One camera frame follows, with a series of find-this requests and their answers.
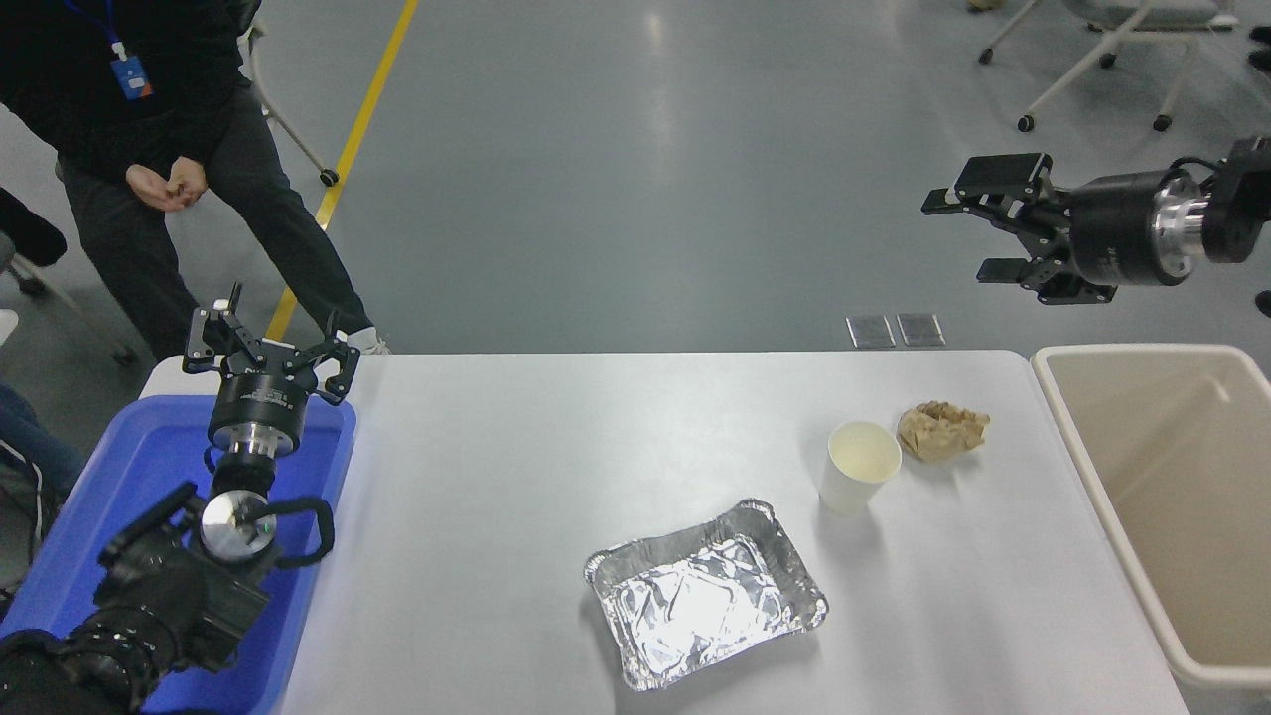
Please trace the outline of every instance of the blue plastic bin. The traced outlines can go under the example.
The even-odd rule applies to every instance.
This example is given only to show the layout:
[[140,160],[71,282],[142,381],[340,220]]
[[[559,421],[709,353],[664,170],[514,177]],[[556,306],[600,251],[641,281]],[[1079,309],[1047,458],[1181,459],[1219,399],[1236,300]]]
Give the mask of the blue plastic bin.
[[[0,635],[43,629],[65,638],[95,610],[93,592],[105,577],[105,569],[97,564],[103,546],[182,483],[193,481],[200,495],[207,497],[211,475],[203,451],[212,404],[211,398],[149,398],[114,418],[0,624]],[[311,400],[300,448],[278,461],[269,499],[320,495],[334,508],[352,453],[355,424],[347,404],[332,408]],[[287,554],[309,552],[319,544],[311,517],[278,519],[277,538]],[[239,645],[235,667],[219,674],[197,669],[174,673],[146,701],[145,710],[269,712],[291,674],[320,568],[267,577],[262,588],[272,597],[269,606]]]

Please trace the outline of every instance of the aluminum foil tray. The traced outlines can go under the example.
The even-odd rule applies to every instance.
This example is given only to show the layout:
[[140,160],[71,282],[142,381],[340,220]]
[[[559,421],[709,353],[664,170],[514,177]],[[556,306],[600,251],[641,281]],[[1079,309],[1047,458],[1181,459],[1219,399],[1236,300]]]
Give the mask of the aluminum foil tray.
[[829,612],[771,505],[754,499],[705,525],[597,551],[583,578],[636,691],[812,630]]

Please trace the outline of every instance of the white paper cup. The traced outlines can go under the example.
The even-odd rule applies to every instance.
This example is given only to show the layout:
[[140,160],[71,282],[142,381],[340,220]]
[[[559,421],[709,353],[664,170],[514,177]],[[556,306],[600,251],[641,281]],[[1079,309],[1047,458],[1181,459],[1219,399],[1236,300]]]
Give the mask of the white paper cup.
[[869,498],[900,470],[900,444],[873,423],[846,423],[830,434],[821,478],[821,502],[831,512],[859,514]]

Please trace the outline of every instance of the caster wheel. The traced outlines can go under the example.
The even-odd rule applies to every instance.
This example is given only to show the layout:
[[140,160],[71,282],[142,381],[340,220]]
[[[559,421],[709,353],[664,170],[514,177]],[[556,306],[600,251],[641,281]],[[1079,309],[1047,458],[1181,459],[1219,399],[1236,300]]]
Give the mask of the caster wheel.
[[112,352],[111,357],[113,357],[114,362],[123,368],[133,366],[137,362],[137,353],[133,352],[131,347],[127,349],[127,352]]
[[18,290],[23,295],[29,295],[32,297],[39,297],[48,292],[48,286],[43,283],[39,278],[18,278]]

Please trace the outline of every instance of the plastic bin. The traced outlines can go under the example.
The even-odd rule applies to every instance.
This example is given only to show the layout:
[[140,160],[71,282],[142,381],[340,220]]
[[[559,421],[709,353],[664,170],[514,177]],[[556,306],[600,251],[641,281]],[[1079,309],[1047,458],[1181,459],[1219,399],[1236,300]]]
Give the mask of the plastic bin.
[[1046,347],[1032,359],[1171,668],[1271,691],[1271,386],[1214,344]]
[[[43,629],[65,638],[95,610],[93,592],[105,577],[97,563],[102,547],[184,481],[196,483],[198,493],[207,495],[211,476],[203,450],[212,403],[212,398],[147,398],[116,415],[0,624],[0,635]],[[300,450],[278,461],[269,498],[320,495],[334,508],[355,423],[348,404],[337,409],[311,400]],[[289,554],[313,551],[318,528],[313,518],[282,518],[277,540]],[[145,711],[269,712],[291,674],[320,568],[266,577],[262,588],[271,601],[239,644],[236,664],[217,674],[191,669],[168,676]]]

